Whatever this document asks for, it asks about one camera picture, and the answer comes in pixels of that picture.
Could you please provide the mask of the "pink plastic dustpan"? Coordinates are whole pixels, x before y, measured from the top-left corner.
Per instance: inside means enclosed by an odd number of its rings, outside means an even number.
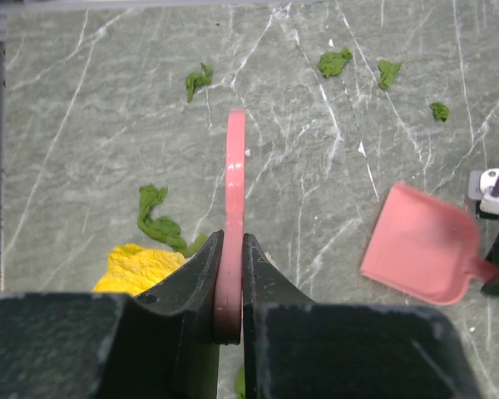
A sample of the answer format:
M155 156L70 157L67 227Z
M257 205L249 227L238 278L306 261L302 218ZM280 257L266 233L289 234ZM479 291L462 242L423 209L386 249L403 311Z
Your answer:
M363 257L364 277L426 303L447 306L471 279L499 276L478 255L480 233L466 212L402 182L389 191Z

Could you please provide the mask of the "pink hand brush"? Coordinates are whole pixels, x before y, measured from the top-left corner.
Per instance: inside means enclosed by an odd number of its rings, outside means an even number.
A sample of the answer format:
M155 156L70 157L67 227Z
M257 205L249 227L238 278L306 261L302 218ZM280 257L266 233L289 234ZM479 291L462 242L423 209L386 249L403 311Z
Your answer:
M245 111L232 110L225 148L225 230L214 298L214 337L217 343L225 345L240 342L242 322L245 127Z

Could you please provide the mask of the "yellow white napa cabbage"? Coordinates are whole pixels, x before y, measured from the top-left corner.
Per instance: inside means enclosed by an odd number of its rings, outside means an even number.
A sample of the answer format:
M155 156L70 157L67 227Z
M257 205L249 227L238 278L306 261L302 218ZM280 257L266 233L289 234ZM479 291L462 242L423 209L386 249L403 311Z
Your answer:
M148 249L137 244L117 246L109 253L107 270L92 292L137 296L169 277L185 262L178 252Z

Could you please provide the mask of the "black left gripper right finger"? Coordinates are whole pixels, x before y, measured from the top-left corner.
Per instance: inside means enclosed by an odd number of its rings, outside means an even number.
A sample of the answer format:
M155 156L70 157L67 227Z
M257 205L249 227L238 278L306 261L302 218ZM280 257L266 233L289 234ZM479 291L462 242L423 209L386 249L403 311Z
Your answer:
M457 331L439 311L316 303L242 245L248 398L478 398Z

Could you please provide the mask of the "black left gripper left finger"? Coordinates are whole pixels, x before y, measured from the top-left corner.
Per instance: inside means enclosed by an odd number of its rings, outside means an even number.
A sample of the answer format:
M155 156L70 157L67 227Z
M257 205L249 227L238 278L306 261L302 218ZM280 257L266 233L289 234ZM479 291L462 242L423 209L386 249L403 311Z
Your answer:
M0 398L214 398L224 234L144 293L0 293Z

